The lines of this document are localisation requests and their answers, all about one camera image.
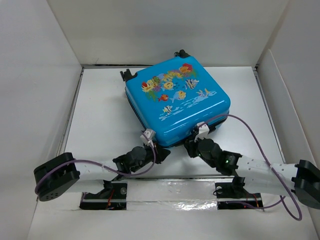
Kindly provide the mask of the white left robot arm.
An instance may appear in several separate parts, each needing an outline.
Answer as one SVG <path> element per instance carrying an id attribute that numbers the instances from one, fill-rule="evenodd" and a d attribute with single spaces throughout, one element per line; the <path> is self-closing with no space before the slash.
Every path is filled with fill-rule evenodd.
<path id="1" fill-rule="evenodd" d="M 41 202 L 54 200 L 64 193 L 87 192 L 107 198 L 111 194 L 108 182 L 141 176 L 154 165 L 161 164 L 171 151 L 159 145 L 136 146 L 126 154 L 112 160 L 116 169 L 106 163 L 86 159 L 75 159 L 71 152 L 65 152 L 41 164 L 33 171 L 35 194 Z"/>

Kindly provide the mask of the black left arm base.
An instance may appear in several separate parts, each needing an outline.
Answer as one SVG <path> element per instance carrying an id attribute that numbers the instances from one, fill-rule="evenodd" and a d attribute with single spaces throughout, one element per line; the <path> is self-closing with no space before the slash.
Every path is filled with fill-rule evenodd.
<path id="1" fill-rule="evenodd" d="M 102 191 L 96 194 L 83 193 L 79 208 L 81 210 L 126 210 L 127 188 L 126 182 L 105 182 Z"/>

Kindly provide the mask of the blue hard-shell suitcase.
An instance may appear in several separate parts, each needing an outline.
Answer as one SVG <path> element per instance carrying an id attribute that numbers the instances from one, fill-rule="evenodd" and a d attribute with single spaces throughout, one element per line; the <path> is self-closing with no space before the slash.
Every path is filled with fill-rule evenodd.
<path id="1" fill-rule="evenodd" d="M 156 142 L 177 146 L 198 123 L 211 130 L 226 119 L 231 100 L 206 69 L 183 49 L 174 57 L 137 71 L 120 73 L 127 99 L 145 129 L 155 131 Z"/>

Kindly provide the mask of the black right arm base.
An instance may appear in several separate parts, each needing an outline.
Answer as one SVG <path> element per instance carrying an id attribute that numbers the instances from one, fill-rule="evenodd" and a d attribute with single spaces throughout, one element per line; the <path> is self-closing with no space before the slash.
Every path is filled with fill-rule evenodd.
<path id="1" fill-rule="evenodd" d="M 248 193 L 244 189 L 236 191 L 231 182 L 216 182 L 212 193 L 217 199 L 218 210 L 253 210 L 262 208 L 260 193 Z"/>

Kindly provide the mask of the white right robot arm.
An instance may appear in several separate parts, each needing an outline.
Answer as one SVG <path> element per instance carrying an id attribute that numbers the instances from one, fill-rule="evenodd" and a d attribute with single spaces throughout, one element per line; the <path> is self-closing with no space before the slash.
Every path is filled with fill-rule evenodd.
<path id="1" fill-rule="evenodd" d="M 232 176 L 231 191 L 237 197 L 266 193 L 293 197 L 307 207 L 320 208 L 320 170 L 307 160 L 268 164 L 222 150 L 208 138 L 188 139 L 183 145 L 191 158 L 199 157 L 223 176 Z"/>

